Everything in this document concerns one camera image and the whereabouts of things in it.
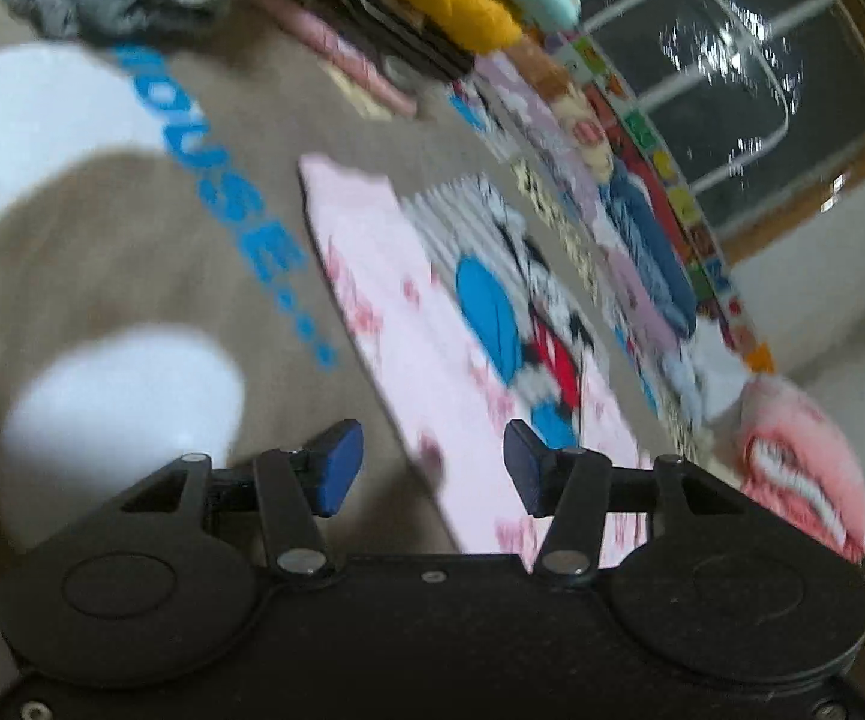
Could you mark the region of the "pink fox print garment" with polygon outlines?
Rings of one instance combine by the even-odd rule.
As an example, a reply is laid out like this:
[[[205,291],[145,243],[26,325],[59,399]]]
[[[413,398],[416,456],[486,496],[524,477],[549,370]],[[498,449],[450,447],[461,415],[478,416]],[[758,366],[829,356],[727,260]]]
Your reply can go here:
[[[323,154],[299,174],[340,316],[460,550],[537,561],[549,523],[506,472],[514,419],[551,449],[650,468],[593,323],[488,176],[398,197]]]

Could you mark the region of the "purple floral bedsheet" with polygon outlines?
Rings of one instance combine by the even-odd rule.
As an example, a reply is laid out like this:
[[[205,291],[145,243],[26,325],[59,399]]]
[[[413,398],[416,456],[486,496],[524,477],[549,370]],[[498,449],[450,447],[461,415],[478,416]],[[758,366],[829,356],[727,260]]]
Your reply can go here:
[[[691,338],[680,338],[673,332],[649,298],[623,239],[603,208],[600,185],[582,162],[576,143],[561,130],[553,112],[519,75],[507,55],[496,52],[481,57],[476,60],[476,71],[496,89],[510,117],[560,184],[564,198],[576,208],[577,216],[608,263],[613,291],[639,346],[656,360],[660,373],[677,395],[689,426],[701,426],[704,406],[695,364],[684,349]]]

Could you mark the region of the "pink folded quilt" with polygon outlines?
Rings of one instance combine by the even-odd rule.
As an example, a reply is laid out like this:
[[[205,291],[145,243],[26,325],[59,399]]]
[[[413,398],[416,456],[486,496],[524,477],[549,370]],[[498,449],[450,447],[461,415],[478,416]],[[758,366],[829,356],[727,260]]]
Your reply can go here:
[[[795,383],[759,374],[741,392],[741,490],[844,559],[865,557],[865,478],[848,438]]]

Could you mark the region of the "blue folded duvet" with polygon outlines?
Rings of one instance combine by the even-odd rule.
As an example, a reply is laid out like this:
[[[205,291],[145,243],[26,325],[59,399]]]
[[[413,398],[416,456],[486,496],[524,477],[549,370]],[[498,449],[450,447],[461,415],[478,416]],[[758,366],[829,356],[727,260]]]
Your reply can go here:
[[[639,278],[659,314],[680,338],[691,338],[698,320],[698,300],[677,252],[657,221],[638,176],[616,161],[599,187],[603,208],[623,239]]]

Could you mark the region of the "brown Mickey Mouse blanket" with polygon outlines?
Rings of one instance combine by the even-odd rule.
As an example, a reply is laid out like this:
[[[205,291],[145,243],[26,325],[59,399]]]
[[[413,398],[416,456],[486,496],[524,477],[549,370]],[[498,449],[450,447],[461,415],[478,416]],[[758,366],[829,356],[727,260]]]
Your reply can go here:
[[[446,99],[366,121],[253,8],[135,85],[0,0],[0,575],[172,458],[229,465],[343,418],[366,461],[332,548],[452,550],[446,473],[408,460],[307,236],[305,153],[403,195],[483,172],[522,203]],[[0,692],[14,678],[0,637]]]

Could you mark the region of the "orange cartoon pillow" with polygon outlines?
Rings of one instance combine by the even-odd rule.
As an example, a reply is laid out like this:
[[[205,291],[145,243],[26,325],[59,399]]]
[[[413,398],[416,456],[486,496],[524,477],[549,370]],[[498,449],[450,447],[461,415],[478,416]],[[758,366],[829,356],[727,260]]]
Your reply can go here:
[[[599,185],[608,185],[615,171],[615,156],[599,115],[561,64],[530,36],[506,50],[507,58],[531,89],[545,101],[561,130],[576,143],[582,162]]]

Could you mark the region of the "pink folded garment bottom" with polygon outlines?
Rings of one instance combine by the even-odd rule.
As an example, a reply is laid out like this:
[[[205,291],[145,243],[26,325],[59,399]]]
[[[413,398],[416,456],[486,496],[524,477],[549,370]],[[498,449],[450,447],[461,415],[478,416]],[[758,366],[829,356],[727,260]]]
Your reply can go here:
[[[346,43],[338,32],[295,0],[252,0],[270,16],[277,27],[296,37],[305,47],[317,54],[343,75],[346,82],[371,98],[391,114],[413,119],[418,103],[408,94],[392,85],[361,50]]]

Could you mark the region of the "black striped folded garment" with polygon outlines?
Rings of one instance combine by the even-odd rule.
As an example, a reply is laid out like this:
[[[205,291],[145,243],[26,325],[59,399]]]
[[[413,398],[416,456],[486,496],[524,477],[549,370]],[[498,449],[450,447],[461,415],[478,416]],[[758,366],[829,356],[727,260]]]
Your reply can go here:
[[[305,0],[341,36],[371,59],[395,59],[435,82],[470,75],[475,55],[460,49],[426,16],[410,15],[395,0]]]

